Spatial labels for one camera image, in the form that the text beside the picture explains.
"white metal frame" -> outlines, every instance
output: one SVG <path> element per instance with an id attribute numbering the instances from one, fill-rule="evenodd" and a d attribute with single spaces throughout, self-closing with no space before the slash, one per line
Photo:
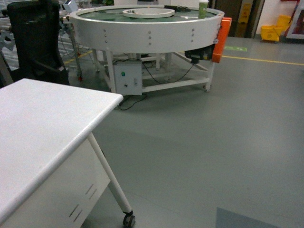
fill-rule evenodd
<path id="1" fill-rule="evenodd" d="M 154 7 L 163 8 L 164 6 L 156 5 Z M 177 57 L 190 62 L 189 59 L 177 53 L 177 51 L 194 50 L 212 45 L 216 40 L 224 16 L 222 11 L 208 9 L 209 12 L 216 15 L 211 18 L 193 18 L 189 21 L 176 22 L 117 22 L 80 17 L 84 13 L 121 8 L 142 8 L 142 6 L 99 7 L 80 10 L 70 15 L 76 32 L 76 40 L 93 49 L 94 64 L 97 70 L 100 70 L 101 66 L 97 59 L 96 50 L 103 51 L 104 60 L 109 70 L 109 77 L 105 76 L 104 78 L 113 93 L 116 93 L 113 66 L 114 53 L 130 53 L 129 57 L 136 57 L 137 59 L 140 58 L 141 53 L 156 53 L 156 57 L 154 57 L 156 69 L 161 67 L 160 53 L 166 53 L 164 68 L 167 73 L 157 73 L 153 76 L 168 76 L 170 75 L 171 54 L 174 53 Z M 192 77 L 189 75 L 186 77 L 187 80 L 144 87 L 142 92 L 204 83 L 206 83 L 206 90 L 209 91 L 215 63 L 210 62 L 209 68 L 197 64 L 195 66 L 202 73 L 207 73 L 207 77 Z"/>

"desk leg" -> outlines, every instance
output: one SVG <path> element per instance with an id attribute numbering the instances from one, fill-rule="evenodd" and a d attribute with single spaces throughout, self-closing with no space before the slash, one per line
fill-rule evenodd
<path id="1" fill-rule="evenodd" d="M 121 210 L 123 211 L 126 216 L 124 217 L 123 224 L 127 227 L 133 227 L 135 223 L 135 216 L 133 215 L 132 208 L 120 187 L 114 173 L 112 172 L 110 165 L 108 164 L 107 160 L 105 159 L 104 153 L 100 149 L 95 137 L 92 133 L 89 134 L 88 140 L 91 143 L 99 161 L 101 162 L 106 174 L 110 179 L 109 188 L 116 199 L 118 205 L 120 206 Z"/>

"wall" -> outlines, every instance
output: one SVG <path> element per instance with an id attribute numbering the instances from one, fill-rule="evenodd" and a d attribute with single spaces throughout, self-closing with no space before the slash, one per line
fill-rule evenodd
<path id="1" fill-rule="evenodd" d="M 296 1 L 265 0 L 256 33 L 261 34 L 261 26 L 263 25 L 275 25 L 281 14 L 291 16 L 295 4 Z"/>

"white desk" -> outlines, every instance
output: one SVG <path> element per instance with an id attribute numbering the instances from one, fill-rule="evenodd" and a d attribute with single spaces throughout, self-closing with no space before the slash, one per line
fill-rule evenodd
<path id="1" fill-rule="evenodd" d="M 134 225 L 91 133 L 121 100 L 29 79 L 0 89 L 1 228 L 79 228 L 107 186 Z"/>

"orange bracket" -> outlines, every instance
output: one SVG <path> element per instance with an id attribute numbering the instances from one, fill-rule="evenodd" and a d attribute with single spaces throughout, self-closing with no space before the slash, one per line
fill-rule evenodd
<path id="1" fill-rule="evenodd" d="M 226 39 L 230 30 L 232 18 L 223 18 L 218 31 L 218 43 L 214 46 L 212 62 L 219 63 L 222 57 Z"/>

